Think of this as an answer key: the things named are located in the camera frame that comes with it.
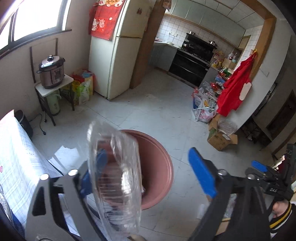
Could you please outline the person's right hand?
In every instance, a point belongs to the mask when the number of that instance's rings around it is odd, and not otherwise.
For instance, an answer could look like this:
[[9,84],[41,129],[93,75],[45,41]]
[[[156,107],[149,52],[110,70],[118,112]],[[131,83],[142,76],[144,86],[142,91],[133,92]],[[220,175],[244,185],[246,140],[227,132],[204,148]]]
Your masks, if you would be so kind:
[[273,205],[273,214],[275,217],[281,216],[288,209],[290,202],[287,200],[277,201]]

